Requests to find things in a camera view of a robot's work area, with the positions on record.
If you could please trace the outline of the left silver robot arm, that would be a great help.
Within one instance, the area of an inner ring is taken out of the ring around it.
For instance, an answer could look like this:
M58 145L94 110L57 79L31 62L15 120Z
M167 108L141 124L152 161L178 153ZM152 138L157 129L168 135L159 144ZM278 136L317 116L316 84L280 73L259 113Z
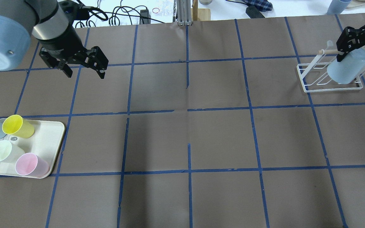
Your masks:
M39 56L48 68L72 77L70 64L97 72L103 79L108 59L94 46L87 49L73 28L99 8L80 0L0 0L0 71L16 69L29 49L31 37L41 45Z

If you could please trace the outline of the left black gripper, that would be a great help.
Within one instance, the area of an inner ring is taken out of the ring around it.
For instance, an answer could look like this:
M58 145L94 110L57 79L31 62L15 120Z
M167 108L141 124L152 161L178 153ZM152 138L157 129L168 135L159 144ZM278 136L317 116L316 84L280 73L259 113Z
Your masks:
M73 59L75 59L76 63L84 61L83 66L96 71L100 79L105 78L109 64L107 56L98 46L86 49L73 27L67 27L56 38L48 40L39 39L39 43L44 49L39 52L39 56L49 68L58 69L68 78L71 78L73 71L66 61L72 63L74 62Z

